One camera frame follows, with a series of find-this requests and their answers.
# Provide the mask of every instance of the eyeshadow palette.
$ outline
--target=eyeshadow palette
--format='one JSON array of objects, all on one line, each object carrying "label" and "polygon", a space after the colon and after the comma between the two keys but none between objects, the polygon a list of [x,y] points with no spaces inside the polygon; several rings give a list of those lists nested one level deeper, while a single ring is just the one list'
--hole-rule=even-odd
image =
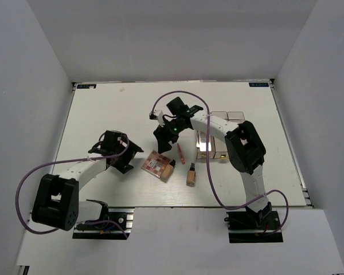
[{"label": "eyeshadow palette", "polygon": [[163,156],[153,150],[144,162],[142,169],[147,171],[148,173],[151,173],[159,179],[166,166],[170,162],[170,158],[167,158],[166,156]]}]

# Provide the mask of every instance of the wire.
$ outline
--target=wire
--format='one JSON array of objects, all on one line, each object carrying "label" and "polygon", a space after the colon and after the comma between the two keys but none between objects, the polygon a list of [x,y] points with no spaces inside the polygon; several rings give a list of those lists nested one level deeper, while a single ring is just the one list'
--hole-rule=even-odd
[{"label": "wire", "polygon": [[163,115],[162,117],[164,118],[164,117],[169,117],[170,119],[175,119],[177,116],[170,116],[170,115]]},{"label": "wire", "polygon": [[247,225],[246,223],[241,222],[241,221],[239,221],[238,219],[234,219],[234,218],[232,218],[232,217],[229,217],[229,218],[226,217],[226,218],[224,218],[224,221],[225,221],[225,222],[230,222],[230,221],[238,222],[238,223],[242,224],[243,226],[246,226],[246,227],[248,227],[248,228],[251,228],[251,226]]},{"label": "wire", "polygon": [[96,229],[102,230],[104,228],[106,228],[108,226],[108,223],[104,223],[104,225],[102,226],[95,226]]},{"label": "wire", "polygon": [[[156,102],[154,103],[153,107],[152,107],[152,110],[151,110],[151,113],[154,113],[154,109],[155,107],[157,106],[157,103],[159,100],[161,100],[162,98],[164,98],[165,96],[168,96],[168,95],[171,95],[173,93],[185,93],[187,95],[191,95],[191,96],[194,96],[198,99],[200,99],[202,101],[202,103],[205,105],[205,108],[206,108],[206,112],[208,113],[208,119],[207,119],[207,124],[206,124],[206,136],[209,136],[210,135],[210,109],[209,109],[209,106],[208,104],[206,103],[206,101],[204,99],[202,99],[201,97],[199,97],[198,95],[195,95],[194,93],[191,93],[191,92],[187,92],[187,91],[172,91],[172,92],[168,92],[168,93],[165,93],[164,95],[161,95],[157,100]],[[206,143],[206,152],[209,152],[209,143],[207,142]],[[242,209],[242,208],[245,208],[246,206],[250,205],[251,203],[261,199],[261,198],[264,198],[266,195],[269,195],[271,193],[279,193],[280,195],[283,196],[285,202],[286,202],[286,216],[284,217],[284,220],[282,222],[281,225],[278,226],[277,229],[275,229],[273,232],[270,232],[270,233],[266,233],[266,235],[271,235],[271,234],[274,234],[276,232],[278,232],[285,224],[285,222],[287,221],[287,218],[288,218],[288,212],[289,212],[289,203],[288,203],[288,199],[287,197],[284,195],[283,192],[277,190],[277,189],[273,189],[273,190],[270,190],[269,192],[267,192],[266,194],[264,195],[260,195],[258,197],[256,197],[255,199],[252,199],[251,201],[243,204],[243,205],[239,205],[239,206],[235,206],[235,207],[228,207],[228,206],[225,206],[221,200],[219,199],[218,195],[217,195],[217,192],[216,192],[216,189],[214,188],[214,184],[213,184],[213,179],[212,179],[212,173],[210,172],[210,162],[209,162],[209,154],[206,154],[206,172],[208,173],[208,179],[209,179],[209,183],[210,183],[210,188],[212,189],[213,191],[213,195],[215,197],[215,199],[217,200],[217,202],[219,203],[219,205],[226,209],[226,210],[229,210],[229,211],[233,211],[233,210],[238,210],[238,209]]]},{"label": "wire", "polygon": [[[123,133],[117,130],[112,130],[113,132],[117,132],[117,133]],[[105,132],[99,137],[98,141],[100,142],[102,140],[102,138],[105,136]]]},{"label": "wire", "polygon": [[96,222],[84,222],[83,224],[85,224],[85,225],[98,225],[100,223],[105,223],[105,222],[109,222],[109,223],[115,225],[122,232],[122,234],[124,234],[125,238],[126,239],[128,238],[125,230],[123,230],[122,227],[118,223],[116,223],[110,219],[105,219],[103,221],[96,221]]},{"label": "wire", "polygon": [[106,228],[106,229],[104,229],[103,231],[104,232],[106,232],[106,231],[110,231],[112,228],[114,228],[115,227],[115,225],[111,225],[110,227],[108,227],[108,228]]},{"label": "wire", "polygon": [[269,229],[269,223],[267,222],[267,223],[266,223],[265,230],[264,230],[264,232],[262,232],[262,234],[265,234],[265,233],[266,233],[266,231],[268,231],[268,229]]},{"label": "wire", "polygon": [[110,155],[110,156],[98,156],[98,157],[95,157],[95,158],[91,158],[91,159],[88,159],[88,158],[82,158],[82,159],[68,159],[68,160],[59,160],[59,161],[56,161],[56,162],[48,162],[48,163],[45,163],[45,164],[41,164],[37,167],[35,167],[34,169],[30,170],[23,178],[22,180],[19,182],[19,185],[17,187],[17,191],[15,192],[15,210],[17,211],[17,215],[18,215],[18,219],[20,221],[20,223],[22,224],[22,226],[28,230],[29,232],[33,233],[33,234],[38,234],[38,235],[43,235],[43,234],[48,234],[48,233],[52,233],[52,232],[55,232],[56,230],[58,230],[58,228],[54,228],[54,229],[51,229],[51,230],[48,230],[48,231],[37,231],[37,230],[34,230],[32,228],[30,228],[27,223],[24,221],[23,219],[23,216],[22,216],[22,213],[20,211],[20,208],[19,208],[19,194],[20,194],[20,191],[21,191],[21,188],[23,186],[23,183],[24,181],[34,172],[36,172],[38,169],[41,169],[43,167],[46,167],[46,166],[51,166],[51,165],[55,165],[55,164],[61,164],[61,163],[70,163],[70,162],[86,162],[86,161],[89,161],[89,160],[100,160],[100,159],[114,159],[114,158],[117,158],[119,156],[121,156],[122,154],[124,154],[126,152],[126,150],[128,149],[128,146],[130,144],[130,141],[127,137],[126,134],[125,135],[125,138],[126,138],[126,147],[125,149],[119,153],[119,154],[115,154],[115,155]]}]

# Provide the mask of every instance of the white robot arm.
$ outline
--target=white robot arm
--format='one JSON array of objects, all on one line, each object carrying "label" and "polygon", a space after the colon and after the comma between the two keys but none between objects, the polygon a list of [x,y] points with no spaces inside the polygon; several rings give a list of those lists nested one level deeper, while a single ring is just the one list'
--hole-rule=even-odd
[{"label": "white robot arm", "polygon": [[58,175],[46,174],[42,177],[32,220],[67,231],[75,223],[102,218],[104,213],[108,213],[107,204],[100,201],[79,202],[79,191],[109,166],[127,173],[133,168],[129,162],[137,152],[143,150],[128,140],[125,134],[106,131],[104,139],[88,151],[89,161],[78,162]]},{"label": "white robot arm", "polygon": [[[170,150],[170,143],[175,143],[178,134],[184,129],[206,132],[208,124],[208,116],[203,114],[201,107],[195,105],[189,108],[179,97],[169,102],[167,107],[174,115],[170,121],[165,119],[162,111],[156,110],[150,114],[150,119],[159,122],[153,133],[158,141],[159,153]],[[266,151],[253,124],[249,121],[237,124],[210,115],[210,136],[225,142],[229,160],[241,174],[246,202],[264,195],[263,163]],[[271,203],[266,196],[246,207],[247,213],[257,224],[265,219],[271,209]]]}]

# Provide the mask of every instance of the gray wall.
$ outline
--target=gray wall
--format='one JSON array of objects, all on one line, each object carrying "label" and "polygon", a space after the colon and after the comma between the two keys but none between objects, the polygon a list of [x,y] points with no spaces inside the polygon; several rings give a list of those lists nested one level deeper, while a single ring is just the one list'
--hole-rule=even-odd
[{"label": "gray wall", "polygon": [[344,0],[319,0],[277,77],[279,100],[312,202],[344,264]]},{"label": "gray wall", "polygon": [[[25,0],[0,0],[0,274],[11,274],[24,230],[14,207],[20,179],[52,160],[71,84]],[[39,174],[21,195],[24,216]]]},{"label": "gray wall", "polygon": [[276,77],[316,0],[28,0],[72,81]]}]

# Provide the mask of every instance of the small bottle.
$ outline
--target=small bottle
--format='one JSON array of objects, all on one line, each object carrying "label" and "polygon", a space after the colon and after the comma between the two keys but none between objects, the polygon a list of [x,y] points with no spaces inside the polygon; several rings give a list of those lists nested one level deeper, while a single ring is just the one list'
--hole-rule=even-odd
[{"label": "small bottle", "polygon": [[194,187],[195,186],[195,177],[196,177],[195,163],[192,163],[190,166],[189,172],[187,172],[186,184],[188,186]]},{"label": "small bottle", "polygon": [[166,182],[168,180],[168,178],[171,176],[173,170],[174,170],[174,166],[176,165],[176,161],[173,159],[170,164],[168,164],[165,168],[165,170],[163,171],[162,175],[161,175],[161,180]]}]

